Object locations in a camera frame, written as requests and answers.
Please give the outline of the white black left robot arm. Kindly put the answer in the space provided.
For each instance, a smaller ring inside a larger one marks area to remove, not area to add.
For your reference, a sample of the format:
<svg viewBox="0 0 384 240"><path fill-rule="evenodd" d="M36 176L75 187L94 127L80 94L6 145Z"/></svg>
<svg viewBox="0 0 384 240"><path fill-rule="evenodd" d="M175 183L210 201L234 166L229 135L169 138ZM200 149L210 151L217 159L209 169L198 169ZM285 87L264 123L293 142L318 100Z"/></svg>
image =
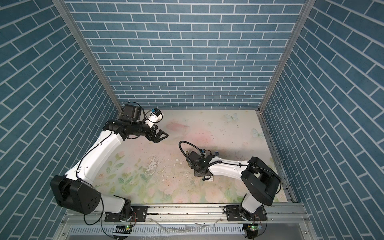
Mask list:
<svg viewBox="0 0 384 240"><path fill-rule="evenodd" d="M50 186L58 206L84 215L100 212L115 215L121 222L130 220L133 214L130 200L103 195L93 183L103 164L124 140L144 136L159 143L167 138L168 134L157 126L162 119L163 113L157 108L147 116L138 103L127 103L118 120L106 122L100 136L80 161L64 175L53 177Z"/></svg>

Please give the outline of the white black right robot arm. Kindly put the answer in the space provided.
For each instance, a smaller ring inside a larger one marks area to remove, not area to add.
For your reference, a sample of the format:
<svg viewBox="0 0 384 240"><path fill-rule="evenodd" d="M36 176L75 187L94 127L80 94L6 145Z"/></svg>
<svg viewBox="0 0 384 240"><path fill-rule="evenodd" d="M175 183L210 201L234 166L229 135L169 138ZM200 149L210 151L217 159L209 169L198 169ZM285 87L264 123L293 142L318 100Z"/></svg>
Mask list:
<svg viewBox="0 0 384 240"><path fill-rule="evenodd" d="M280 191L281 178L258 157L233 161L194 151L185 157L196 177L224 176L242 181L248 193L240 209L246 213L253 214L262 205L271 206Z"/></svg>

